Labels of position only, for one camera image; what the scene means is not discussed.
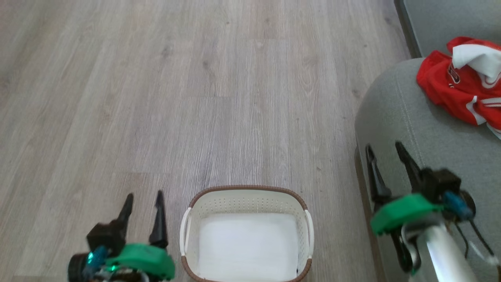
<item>blue connector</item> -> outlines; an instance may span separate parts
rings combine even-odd
[[[471,209],[460,196],[453,192],[445,191],[442,196],[442,202],[446,209],[452,211],[461,221],[473,219],[473,212]]]
[[[92,280],[94,274],[101,269],[108,257],[108,250],[105,246],[97,247],[93,252],[87,256],[87,264],[83,270],[83,276],[87,280]]]

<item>brown basket rim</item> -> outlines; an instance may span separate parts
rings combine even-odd
[[[308,210],[305,201],[294,191],[280,187],[260,186],[260,185],[228,185],[228,186],[217,186],[217,187],[207,188],[195,195],[195,197],[189,203],[189,207],[193,208],[195,206],[196,201],[198,201],[198,199],[200,199],[203,195],[207,193],[224,191],[224,190],[266,190],[266,191],[285,193],[293,196],[299,202],[299,204],[304,210]]]

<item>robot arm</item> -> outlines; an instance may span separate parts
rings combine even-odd
[[[405,165],[411,194],[394,197],[379,173],[377,159],[366,146],[374,216],[371,228],[377,236],[393,240],[400,267],[411,281],[477,281],[464,256],[445,228],[446,221],[472,220],[475,205],[461,179],[447,169],[420,169],[402,143],[395,144]]]
[[[174,262],[165,249],[168,242],[162,191],[158,191],[156,198],[157,212],[149,244],[126,244],[133,200],[129,194],[116,219],[96,224],[87,234],[90,252],[72,256],[68,264],[69,282],[157,282],[174,278]]]

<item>green plastic part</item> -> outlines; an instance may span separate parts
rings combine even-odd
[[[371,220],[372,232],[380,236],[439,210],[443,210],[442,205],[430,203],[421,194],[410,194],[384,205]]]
[[[122,252],[106,260],[106,265],[141,270],[162,280],[172,280],[174,261],[164,249],[146,244],[127,244]]]

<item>basket handle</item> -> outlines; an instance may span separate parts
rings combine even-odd
[[[181,220],[181,231],[179,232],[179,249],[181,251],[181,256],[185,256],[184,238],[186,236],[186,222],[188,221],[190,211],[191,208],[188,208],[184,212],[183,219]]]
[[[308,252],[308,258],[313,256],[313,247],[315,246],[315,232],[313,230],[313,219],[312,215],[308,210],[305,210],[306,220],[308,221],[308,234],[310,236],[310,251]]]

